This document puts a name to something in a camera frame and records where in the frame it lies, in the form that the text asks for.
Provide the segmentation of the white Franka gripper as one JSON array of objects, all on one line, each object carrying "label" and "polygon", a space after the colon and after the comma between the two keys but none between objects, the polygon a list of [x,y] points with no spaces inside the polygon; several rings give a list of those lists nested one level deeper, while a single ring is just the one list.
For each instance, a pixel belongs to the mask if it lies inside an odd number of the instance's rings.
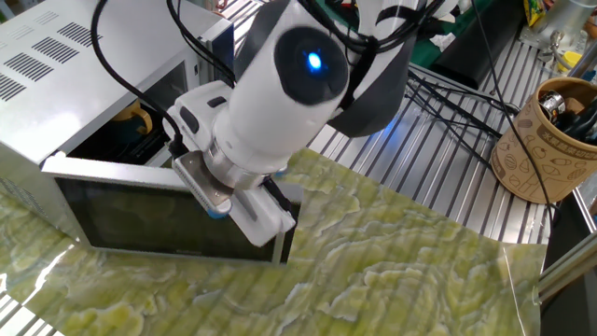
[{"label": "white Franka gripper", "polygon": [[174,159],[173,169],[208,215],[229,215],[251,244],[263,246],[297,221],[262,186],[268,173],[236,165],[216,142],[215,121],[225,112],[230,94],[224,82],[210,82],[181,95],[167,110],[188,149]]}]

